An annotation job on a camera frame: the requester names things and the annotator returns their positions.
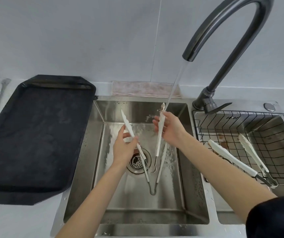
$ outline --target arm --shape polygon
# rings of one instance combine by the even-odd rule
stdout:
[[[67,223],[57,234],[57,238],[83,238],[94,237],[100,220],[107,208],[119,182],[124,174],[126,165],[133,155],[138,143],[135,137],[131,143],[126,144],[123,139],[130,137],[129,133],[123,133],[125,126],[120,129],[113,145],[113,163],[102,176],[98,184],[93,188],[81,206],[71,216]]]
[[[204,147],[185,131],[178,117],[171,112],[164,115],[165,141],[183,152],[244,222],[253,207],[276,197],[255,179]],[[153,120],[156,132],[158,120],[158,117]]]

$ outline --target folded towel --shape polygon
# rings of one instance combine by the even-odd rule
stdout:
[[[138,96],[167,98],[172,91],[173,84],[162,82],[112,82],[113,96]],[[180,87],[176,86],[173,98],[181,97]]]

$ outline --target hand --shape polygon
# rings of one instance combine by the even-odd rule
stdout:
[[[176,117],[171,112],[164,111],[163,114],[165,115],[165,122],[162,133],[163,139],[170,145],[173,145],[176,148],[181,148],[181,145],[183,144],[183,138],[188,133],[186,132],[178,117]],[[154,130],[157,133],[159,131],[159,121],[159,116],[155,116],[152,121],[155,125]]]
[[[124,142],[124,138],[131,137],[129,133],[123,133],[125,125],[121,127],[118,136],[113,145],[113,163],[114,166],[125,168],[130,159],[132,158],[135,147],[138,143],[138,137],[135,136],[129,143]]]

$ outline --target white wall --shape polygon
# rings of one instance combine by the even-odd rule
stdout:
[[[173,82],[188,41],[222,1],[0,0],[0,79],[51,74]],[[223,23],[180,83],[206,86],[254,10],[244,7]],[[264,28],[221,85],[284,88],[284,0],[275,0]]]

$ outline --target water stream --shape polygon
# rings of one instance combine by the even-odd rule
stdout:
[[[168,96],[168,100],[167,100],[167,102],[166,102],[166,104],[165,104],[165,109],[164,109],[164,111],[166,111],[168,105],[170,104],[170,101],[171,101],[171,98],[172,98],[172,96],[173,96],[173,93],[174,93],[174,91],[175,91],[175,89],[176,89],[176,86],[177,86],[177,84],[179,83],[179,81],[180,81],[180,79],[181,79],[181,76],[183,75],[183,73],[184,73],[184,71],[185,71],[185,69],[186,69],[186,67],[187,67],[188,64],[189,64],[189,62],[183,59],[182,66],[180,67],[180,71],[179,71],[179,73],[177,74],[177,77],[176,77],[175,82],[174,82],[174,84],[173,84],[172,91],[171,91],[170,95]]]

